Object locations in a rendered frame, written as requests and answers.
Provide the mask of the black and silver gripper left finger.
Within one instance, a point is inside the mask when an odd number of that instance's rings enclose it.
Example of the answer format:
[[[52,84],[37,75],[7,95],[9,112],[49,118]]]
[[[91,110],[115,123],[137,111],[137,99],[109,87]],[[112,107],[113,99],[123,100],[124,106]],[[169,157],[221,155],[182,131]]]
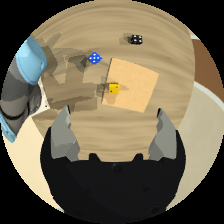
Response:
[[[67,113],[66,113],[67,112]],[[72,130],[69,105],[61,110],[48,128],[40,152],[40,164],[52,196],[56,197],[55,177],[66,164],[78,161],[79,144]]]

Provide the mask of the yellow die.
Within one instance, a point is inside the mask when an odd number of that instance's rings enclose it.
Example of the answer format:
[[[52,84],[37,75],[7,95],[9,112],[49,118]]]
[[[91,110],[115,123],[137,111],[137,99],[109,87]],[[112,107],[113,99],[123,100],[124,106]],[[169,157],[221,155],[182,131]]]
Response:
[[[119,83],[110,82],[109,83],[109,93],[118,94],[119,93]]]

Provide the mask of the blue die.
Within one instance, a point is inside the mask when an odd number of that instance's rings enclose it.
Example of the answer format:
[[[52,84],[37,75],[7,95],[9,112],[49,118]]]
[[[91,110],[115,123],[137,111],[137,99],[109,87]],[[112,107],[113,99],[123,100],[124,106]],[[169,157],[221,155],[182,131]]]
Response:
[[[93,63],[93,64],[97,64],[98,62],[100,62],[103,58],[96,52],[94,52],[90,57],[88,57],[88,59]]]

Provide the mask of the tan square mat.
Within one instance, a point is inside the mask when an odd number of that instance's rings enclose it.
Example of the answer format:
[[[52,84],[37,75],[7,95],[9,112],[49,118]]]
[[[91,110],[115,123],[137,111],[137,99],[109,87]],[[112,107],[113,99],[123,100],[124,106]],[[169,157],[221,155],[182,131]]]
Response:
[[[158,73],[143,66],[112,58],[102,104],[144,112]],[[109,93],[109,83],[120,84],[119,94]]]

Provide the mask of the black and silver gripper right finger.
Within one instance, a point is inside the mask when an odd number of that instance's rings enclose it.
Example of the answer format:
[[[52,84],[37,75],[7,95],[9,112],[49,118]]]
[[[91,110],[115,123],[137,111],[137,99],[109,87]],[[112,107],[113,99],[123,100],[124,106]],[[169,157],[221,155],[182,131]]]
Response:
[[[157,133],[148,149],[148,160],[162,162],[170,168],[175,180],[173,194],[176,194],[185,170],[185,149],[178,130],[162,108],[158,109],[157,117]]]

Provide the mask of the black die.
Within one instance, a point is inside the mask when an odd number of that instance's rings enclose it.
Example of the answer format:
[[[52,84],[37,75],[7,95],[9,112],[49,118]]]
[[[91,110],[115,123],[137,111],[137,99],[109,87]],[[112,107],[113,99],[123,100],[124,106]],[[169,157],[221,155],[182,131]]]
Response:
[[[131,36],[131,44],[140,45],[142,44],[142,36],[139,35],[132,35]]]

